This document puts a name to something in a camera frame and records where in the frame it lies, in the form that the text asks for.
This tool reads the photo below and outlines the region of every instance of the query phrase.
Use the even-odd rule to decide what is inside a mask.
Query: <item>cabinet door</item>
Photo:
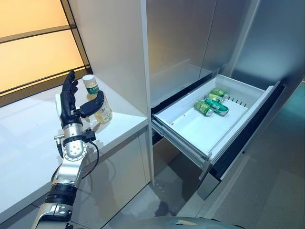
[[[200,77],[231,59],[251,0],[218,0]]]
[[[151,104],[199,79],[216,0],[148,0]]]
[[[141,148],[135,134],[100,157],[81,181],[72,221],[100,229],[146,185]]]

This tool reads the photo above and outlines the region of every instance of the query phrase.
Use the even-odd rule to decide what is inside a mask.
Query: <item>window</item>
[[[0,1],[0,106],[92,73],[68,0]]]

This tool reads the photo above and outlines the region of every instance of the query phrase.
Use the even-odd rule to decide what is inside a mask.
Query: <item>window frame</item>
[[[5,42],[19,40],[19,39],[24,39],[24,38],[28,38],[28,37],[32,37],[32,36],[39,36],[39,35],[52,33],[52,32],[71,30],[75,43],[76,43],[76,46],[80,53],[81,59],[84,63],[83,66],[73,69],[75,71],[75,78],[80,79],[86,74],[93,74],[92,68],[90,66],[88,56],[87,56],[87,53],[83,46],[83,43],[81,41],[80,33],[76,26],[75,19],[72,14],[72,11],[71,11],[69,1],[61,0],[61,5],[62,5],[63,11],[65,13],[65,16],[67,18],[68,25],[58,26],[58,27],[53,27],[53,28],[46,28],[43,30],[30,31],[30,32],[25,32],[25,33],[20,33],[20,34],[16,34],[16,35],[3,37],[3,38],[0,38],[0,44],[5,43]],[[18,101],[20,99],[24,99],[31,95],[49,90],[49,89],[57,87],[59,85],[62,85],[63,81],[65,80],[65,78],[67,77],[68,73],[71,70],[72,69],[69,69],[64,72],[50,75],[50,76],[47,76],[47,77],[44,77],[44,78],[41,78],[41,79],[38,79],[38,80],[35,80],[32,82],[28,82],[23,85],[19,85],[17,87],[10,88],[8,90],[0,92],[0,107],[13,103],[15,101]]]

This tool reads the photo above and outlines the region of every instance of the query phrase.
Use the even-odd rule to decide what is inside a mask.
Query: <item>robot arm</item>
[[[104,102],[103,93],[99,91],[94,100],[76,109],[74,94],[77,92],[77,84],[74,71],[71,71],[63,83],[60,96],[56,96],[57,111],[64,134],[54,139],[63,161],[52,176],[51,190],[40,207],[32,229],[58,228],[58,225],[63,229],[72,229],[67,222],[71,219],[76,192],[83,178],[81,175],[87,156],[86,143],[90,142],[96,146],[92,142],[95,140],[94,132],[90,129],[83,132],[81,117],[94,114]]]

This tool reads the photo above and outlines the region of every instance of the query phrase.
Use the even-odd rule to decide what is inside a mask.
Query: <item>can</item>
[[[206,104],[208,104],[210,107],[214,109],[214,112],[221,115],[225,116],[229,112],[229,108],[216,102],[211,99],[205,99],[204,101]]]
[[[208,104],[203,101],[197,101],[195,107],[198,111],[200,111],[205,116],[209,117],[213,114],[214,110]]]
[[[219,89],[219,88],[214,88],[214,89],[211,91],[211,93],[213,93],[213,94],[215,94],[215,95],[217,95],[217,96],[220,96],[220,97],[222,97],[223,99],[227,99],[227,98],[229,97],[228,92],[225,92],[225,91],[223,91],[223,90],[221,90],[221,89]]]
[[[224,101],[224,99],[218,95],[215,95],[215,94],[212,94],[212,93],[209,93],[207,94],[204,99],[210,99],[210,100],[213,100],[213,101],[216,101],[218,103],[222,103]]]

